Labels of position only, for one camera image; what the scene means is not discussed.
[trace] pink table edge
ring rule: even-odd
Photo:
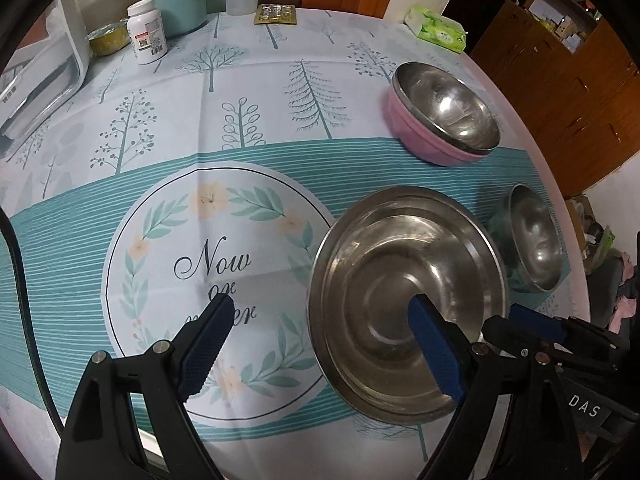
[[[498,87],[494,84],[489,76],[487,76],[482,69],[476,65],[473,60],[467,54],[461,54],[462,63],[471,72],[471,74],[482,83],[484,88],[494,98],[495,104],[500,108],[500,111],[507,119],[509,125],[515,130],[518,138],[521,140],[524,149],[529,153],[529,156],[535,165],[540,179],[545,185],[546,192],[554,205],[556,218],[560,224],[560,230],[564,237],[564,244],[566,247],[567,257],[569,258],[569,264],[571,265],[571,272],[566,278],[570,280],[571,298],[574,316],[580,319],[590,321],[590,307],[589,296],[587,292],[587,280],[584,273],[584,267],[582,265],[582,255],[580,254],[580,247],[578,247],[578,240],[575,237],[574,226],[571,222],[569,212],[564,205],[564,198],[560,192],[560,188],[556,183],[556,180],[551,173],[549,165],[546,163],[545,157],[540,152],[540,148],[536,144],[533,136],[522,122],[520,116],[507,101],[506,97],[500,92]]]

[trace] metal bolt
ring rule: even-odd
[[[487,355],[489,353],[489,347],[484,343],[473,343],[471,345],[471,351],[476,355]]]
[[[549,358],[548,354],[545,354],[544,352],[538,352],[536,354],[536,361],[541,365],[548,365],[551,362],[551,359]]]
[[[161,339],[160,341],[156,341],[154,343],[153,350],[156,354],[163,354],[169,349],[170,346],[171,343],[169,343],[166,339]]]
[[[98,365],[102,361],[104,361],[106,358],[107,358],[107,352],[105,352],[104,350],[98,350],[94,355],[91,356],[91,361],[93,361]]]

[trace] green tissue pack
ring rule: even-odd
[[[404,17],[404,22],[421,40],[438,44],[454,52],[462,52],[466,47],[466,32],[462,25],[437,12],[413,6]]]

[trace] pink cloth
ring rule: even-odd
[[[611,321],[609,321],[609,331],[615,332],[616,334],[619,333],[620,324],[622,323],[623,318],[633,317],[635,314],[636,300],[626,298],[625,296],[620,296],[616,300],[616,309],[613,311]]]
[[[620,280],[620,285],[622,285],[626,280],[634,276],[634,264],[631,263],[631,256],[626,253],[620,253],[620,258],[625,264],[625,268],[622,271],[622,279]]]

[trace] tablecloth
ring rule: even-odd
[[[579,250],[540,151],[468,57],[365,16],[300,9],[298,20],[257,27],[252,16],[214,14],[153,64],[136,65],[130,47],[96,60],[78,94],[0,164],[0,203],[20,241],[63,416],[92,352],[143,351],[229,292],[235,327],[187,403],[222,471],[414,478],[449,417],[408,427],[369,420],[314,360],[306,284],[334,219],[374,190],[415,184],[485,221],[509,186],[526,182],[554,210],[567,257],[554,293],[510,299],[587,318]],[[440,66],[487,102],[502,134],[494,153],[438,168],[392,138],[382,97],[408,60]],[[52,478],[59,441],[30,370],[6,257],[0,263],[0,416]],[[134,405],[150,430],[142,400]],[[25,433],[25,420],[40,430]]]

